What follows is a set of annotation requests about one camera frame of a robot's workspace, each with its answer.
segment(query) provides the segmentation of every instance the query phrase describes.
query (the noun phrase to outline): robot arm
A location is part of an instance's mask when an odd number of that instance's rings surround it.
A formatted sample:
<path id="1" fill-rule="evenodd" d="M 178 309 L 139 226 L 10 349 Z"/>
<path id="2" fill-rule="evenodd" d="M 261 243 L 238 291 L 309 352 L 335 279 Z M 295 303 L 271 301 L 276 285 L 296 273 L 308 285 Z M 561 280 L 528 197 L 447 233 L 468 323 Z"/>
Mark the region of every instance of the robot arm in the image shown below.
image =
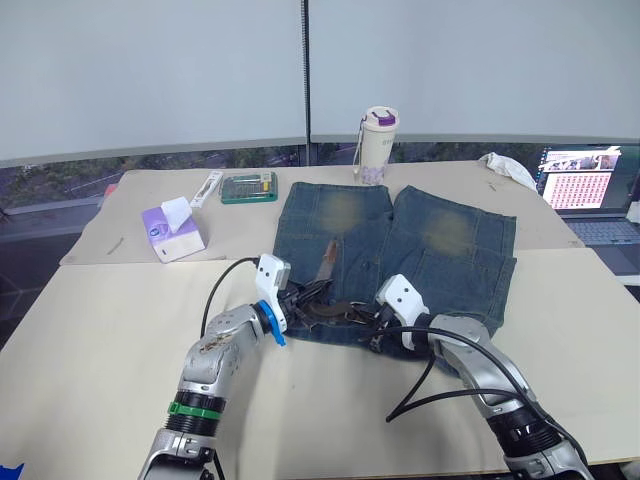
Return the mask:
<path id="1" fill-rule="evenodd" d="M 169 405 L 165 428 L 156 433 L 138 480 L 209 480 L 205 464 L 214 458 L 216 429 L 242 360 L 265 334 L 283 344 L 287 328 L 277 299 L 287 283 L 289 264 L 262 255 L 256 276 L 259 302 L 215 316 L 189 350 Z"/>
<path id="2" fill-rule="evenodd" d="M 385 292 L 393 292 L 393 295 L 386 295 Z M 575 472 L 585 480 L 593 480 L 569 439 L 541 418 L 539 412 L 542 409 L 531 387 L 514 363 L 491 343 L 484 325 L 469 317 L 425 315 L 422 297 L 402 275 L 391 277 L 383 285 L 377 301 L 383 307 L 392 308 L 404 326 L 415 325 L 441 331 L 442 334 L 430 333 L 426 337 L 428 347 L 458 371 L 467 388 L 519 393 L 496 363 L 469 343 L 482 347 L 492 355 L 520 386 L 526 399 L 505 395 L 473 396 L 476 407 L 504 451 L 505 463 L 518 478 L 543 479 Z M 466 342 L 451 338 L 447 333 L 462 337 Z M 405 347 L 408 343 L 406 334 L 403 332 L 402 338 Z M 412 335 L 411 349 L 425 340 L 424 334 L 409 334 Z"/>

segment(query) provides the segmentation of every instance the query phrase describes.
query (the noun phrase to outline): tissue box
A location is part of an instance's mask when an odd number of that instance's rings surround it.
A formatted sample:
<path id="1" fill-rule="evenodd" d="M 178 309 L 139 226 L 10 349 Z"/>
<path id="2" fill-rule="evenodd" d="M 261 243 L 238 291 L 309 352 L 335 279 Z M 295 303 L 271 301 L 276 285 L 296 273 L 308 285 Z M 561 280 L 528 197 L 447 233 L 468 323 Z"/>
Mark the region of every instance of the tissue box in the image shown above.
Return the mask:
<path id="1" fill-rule="evenodd" d="M 142 212 L 142 221 L 149 243 L 163 263 L 204 250 L 204 243 L 193 217 L 189 217 L 175 233 L 169 229 L 169 223 L 160 207 Z"/>

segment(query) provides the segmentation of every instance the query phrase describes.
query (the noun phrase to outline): water bottle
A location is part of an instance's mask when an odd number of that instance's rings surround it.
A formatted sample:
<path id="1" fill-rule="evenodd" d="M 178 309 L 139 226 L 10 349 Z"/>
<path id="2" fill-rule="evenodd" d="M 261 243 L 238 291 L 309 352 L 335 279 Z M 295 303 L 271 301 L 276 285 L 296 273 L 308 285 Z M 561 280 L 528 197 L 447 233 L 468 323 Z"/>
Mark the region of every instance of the water bottle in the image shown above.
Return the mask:
<path id="1" fill-rule="evenodd" d="M 353 174 L 357 182 L 365 185 L 383 182 L 398 124 L 398 111 L 391 107 L 371 107 L 364 114 L 353 156 Z"/>

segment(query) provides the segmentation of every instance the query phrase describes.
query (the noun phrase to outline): beige table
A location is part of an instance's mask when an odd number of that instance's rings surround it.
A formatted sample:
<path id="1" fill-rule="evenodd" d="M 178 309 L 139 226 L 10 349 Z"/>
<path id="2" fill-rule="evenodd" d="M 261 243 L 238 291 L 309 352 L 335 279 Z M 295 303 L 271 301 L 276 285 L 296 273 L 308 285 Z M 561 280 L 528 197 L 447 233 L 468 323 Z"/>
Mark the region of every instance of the beige table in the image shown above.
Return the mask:
<path id="1" fill-rule="evenodd" d="M 207 249 L 185 258 L 199 261 L 239 258 L 271 252 L 278 218 L 294 182 L 352 185 L 349 166 L 276 168 L 279 198 L 274 203 L 222 205 L 210 198 L 194 218 Z M 164 200 L 191 199 L 209 170 L 139 170 L 128 172 L 101 212 L 85 228 L 62 265 L 157 262 L 146 238 L 141 212 Z M 225 174 L 247 170 L 225 170 Z M 551 207 L 512 179 L 475 161 L 390 165 L 385 175 L 392 199 L 406 185 L 433 195 L 518 217 L 516 249 L 582 247 L 582 242 Z"/>
<path id="2" fill-rule="evenodd" d="M 589 249 L 517 252 L 495 343 L 591 462 L 640 456 L 640 311 Z M 0 351 L 0 464 L 24 478 L 135 478 L 211 284 L 229 262 L 64 266 Z M 213 311 L 255 300 L 250 266 Z M 470 399 L 385 424 L 423 365 L 265 342 L 219 431 L 227 478 L 504 470 Z M 420 394 L 459 388 L 434 372 Z"/>

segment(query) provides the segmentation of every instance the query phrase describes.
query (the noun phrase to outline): green case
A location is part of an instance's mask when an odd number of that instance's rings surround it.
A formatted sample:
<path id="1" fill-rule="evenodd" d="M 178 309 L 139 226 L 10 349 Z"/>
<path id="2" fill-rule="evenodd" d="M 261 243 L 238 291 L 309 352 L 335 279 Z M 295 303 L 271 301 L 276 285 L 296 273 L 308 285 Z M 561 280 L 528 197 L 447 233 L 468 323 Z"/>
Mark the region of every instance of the green case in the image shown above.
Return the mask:
<path id="1" fill-rule="evenodd" d="M 220 187 L 224 204 L 275 202 L 278 199 L 278 177 L 275 172 L 226 177 Z"/>

